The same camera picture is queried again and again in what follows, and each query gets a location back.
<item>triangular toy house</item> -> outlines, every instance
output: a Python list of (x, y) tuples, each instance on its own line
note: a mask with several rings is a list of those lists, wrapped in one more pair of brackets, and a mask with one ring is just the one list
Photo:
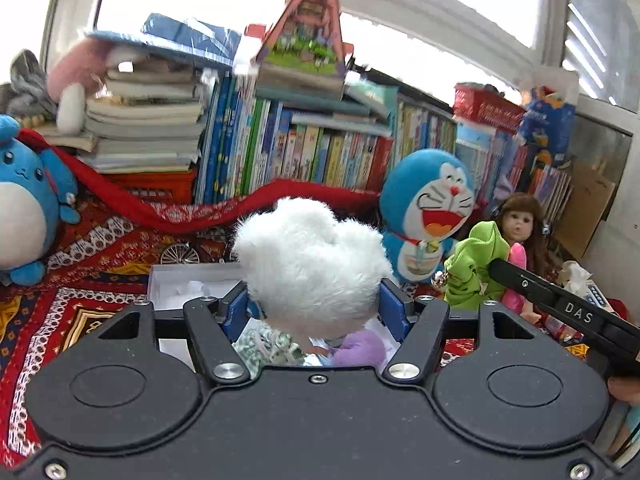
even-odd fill
[[(249, 26), (245, 33), (256, 36), (259, 29)], [(351, 52), (353, 46), (342, 42), (338, 0), (287, 0), (255, 60), (260, 63), (260, 79), (268, 78), (269, 85), (279, 80), (278, 86), (316, 88), (339, 98), (346, 73), (344, 57)]]

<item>red book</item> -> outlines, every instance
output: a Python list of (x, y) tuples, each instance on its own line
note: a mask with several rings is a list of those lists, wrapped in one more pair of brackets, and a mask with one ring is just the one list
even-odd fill
[(367, 180), (367, 191), (382, 191), (382, 183), (385, 180), (386, 166), (391, 155), (391, 147), (393, 139), (385, 139), (379, 137), (376, 142), (376, 151), (373, 152), (373, 162), (371, 163), (371, 171), (369, 171), (369, 179)]

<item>blue plush toy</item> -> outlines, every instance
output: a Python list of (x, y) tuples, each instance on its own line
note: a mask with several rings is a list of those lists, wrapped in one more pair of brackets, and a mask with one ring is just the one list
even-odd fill
[(55, 152), (34, 153), (15, 139), (19, 132), (16, 121), (0, 116), (0, 274), (34, 285), (44, 276), (39, 259), (53, 243), (58, 220), (80, 221), (70, 207), (78, 184)]
[(427, 283), (473, 208), (471, 174), (453, 155), (418, 150), (401, 160), (380, 194), (383, 244), (396, 278)]

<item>red basket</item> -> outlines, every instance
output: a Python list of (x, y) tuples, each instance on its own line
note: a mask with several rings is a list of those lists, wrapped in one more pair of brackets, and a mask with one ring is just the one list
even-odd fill
[(515, 133), (525, 109), (489, 90), (456, 85), (454, 113), (475, 123)]
[(122, 173), (106, 174), (105, 177), (117, 186), (126, 189), (142, 200), (171, 204), (190, 204), (191, 189), (196, 172), (179, 173)]

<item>green knitted yarn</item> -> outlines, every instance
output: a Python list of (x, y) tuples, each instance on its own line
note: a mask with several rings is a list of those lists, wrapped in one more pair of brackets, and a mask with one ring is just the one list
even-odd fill
[(487, 267), (496, 258), (506, 260), (509, 250), (495, 222), (476, 224), (469, 238), (458, 242), (454, 254), (444, 262), (449, 273), (445, 293), (449, 306), (477, 310), (485, 300), (500, 300), (504, 287), (489, 278)]

